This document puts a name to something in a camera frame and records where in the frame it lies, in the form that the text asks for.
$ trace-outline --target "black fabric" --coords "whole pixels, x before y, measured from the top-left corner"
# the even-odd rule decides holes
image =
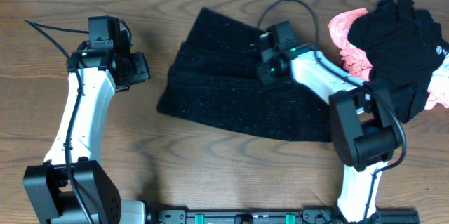
[[[203,8],[168,73],[157,110],[279,140],[330,141],[328,106],[284,77],[263,86],[256,29]]]
[[[431,76],[449,50],[427,10],[414,10],[412,0],[381,0],[374,12],[357,18],[348,33],[373,65],[370,80],[389,85],[396,116],[410,121],[424,109]]]

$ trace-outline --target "wooden table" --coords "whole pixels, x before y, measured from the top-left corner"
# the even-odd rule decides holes
[[[118,93],[109,106],[102,165],[123,198],[191,209],[299,209],[335,203],[342,163],[331,143],[289,143],[215,129],[156,112],[169,66],[203,6],[255,25],[276,0],[0,0],[0,222],[36,223],[22,185],[26,166],[39,165],[59,128],[67,98],[65,58],[25,24],[87,29],[88,17],[112,15],[133,31],[152,79]],[[320,19],[322,50],[339,50],[327,24],[338,13],[373,10],[379,0],[305,0]],[[443,25],[449,40],[448,0],[414,0]],[[290,20],[311,41],[307,12],[278,7],[264,26]],[[86,37],[49,33],[71,53]],[[415,207],[423,223],[449,220],[449,110],[437,105],[405,125],[408,155],[382,175],[380,207]]]

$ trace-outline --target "clothing pile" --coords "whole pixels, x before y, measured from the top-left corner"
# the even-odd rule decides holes
[[[402,122],[436,103],[449,108],[449,44],[430,12],[413,4],[381,0],[372,13],[356,9],[329,23],[344,68],[365,80],[387,82]]]
[[[256,34],[203,8],[170,68],[158,112],[254,136],[330,141],[328,106],[313,91],[289,76],[261,84]]]

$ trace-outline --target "pink fabric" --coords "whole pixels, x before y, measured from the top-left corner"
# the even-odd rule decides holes
[[[352,23],[366,13],[368,11],[361,8],[335,16],[329,22],[329,32],[334,44],[342,49],[340,55],[343,60],[343,68],[353,76],[370,81],[370,71],[373,66],[367,59],[365,51],[356,48],[348,41],[348,32]],[[449,108],[449,53],[441,67],[434,72],[427,91],[430,96],[427,98],[426,110],[434,108],[437,103]]]
[[[373,66],[367,59],[365,51],[356,48],[348,41],[348,32],[352,23],[366,13],[368,11],[362,8],[335,16],[329,22],[329,32],[334,44],[342,49],[340,55],[343,60],[343,68],[349,71],[350,74],[369,81],[370,71]]]

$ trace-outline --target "black t-shirt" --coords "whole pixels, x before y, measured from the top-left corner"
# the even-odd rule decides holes
[[[370,80],[387,82],[396,116],[407,122],[424,109],[431,76],[449,51],[441,25],[412,0],[381,0],[374,12],[357,18],[348,40],[364,50],[373,65]]]

